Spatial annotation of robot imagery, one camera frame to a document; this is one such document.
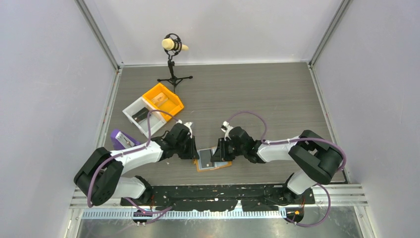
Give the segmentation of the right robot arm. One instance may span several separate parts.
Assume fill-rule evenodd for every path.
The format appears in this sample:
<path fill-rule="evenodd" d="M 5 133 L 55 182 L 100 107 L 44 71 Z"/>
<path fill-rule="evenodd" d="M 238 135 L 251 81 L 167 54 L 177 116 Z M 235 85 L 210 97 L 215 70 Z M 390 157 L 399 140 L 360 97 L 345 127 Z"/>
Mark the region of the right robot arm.
<path fill-rule="evenodd" d="M 290 160 L 299 166 L 280 190 L 280 199 L 286 204 L 296 203 L 316 184 L 329 184 L 346 161 L 341 149 L 311 130 L 291 139 L 268 141 L 254 140 L 239 126 L 224 129 L 225 136 L 219 139 L 211 162 L 230 162 L 243 156 L 254 164 Z"/>

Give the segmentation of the orange leather card holder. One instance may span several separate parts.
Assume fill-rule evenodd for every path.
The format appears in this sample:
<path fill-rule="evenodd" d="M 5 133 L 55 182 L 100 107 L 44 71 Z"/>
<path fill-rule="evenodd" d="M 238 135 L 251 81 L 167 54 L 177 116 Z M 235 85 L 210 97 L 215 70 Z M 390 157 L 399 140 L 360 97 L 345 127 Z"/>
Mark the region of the orange leather card holder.
<path fill-rule="evenodd" d="M 193 161 L 198 172 L 217 170 L 232 166 L 232 162 L 212 162 L 211 157 L 215 152 L 216 147 L 198 150 L 199 157 Z"/>

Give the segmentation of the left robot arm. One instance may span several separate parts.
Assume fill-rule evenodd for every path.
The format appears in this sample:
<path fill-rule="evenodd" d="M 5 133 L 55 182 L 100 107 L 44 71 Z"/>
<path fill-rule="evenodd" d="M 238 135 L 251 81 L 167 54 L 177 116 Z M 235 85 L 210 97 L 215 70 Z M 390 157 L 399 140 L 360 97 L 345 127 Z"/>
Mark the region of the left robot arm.
<path fill-rule="evenodd" d="M 87 197 L 88 207 L 103 205 L 112 198 L 128 199 L 140 205 L 151 203 L 152 186 L 141 176 L 126 178 L 124 174 L 174 155 L 180 159 L 197 159 L 192 125 L 192 122 L 178 121 L 163 136 L 128 149 L 95 149 L 74 177 L 75 185 Z"/>

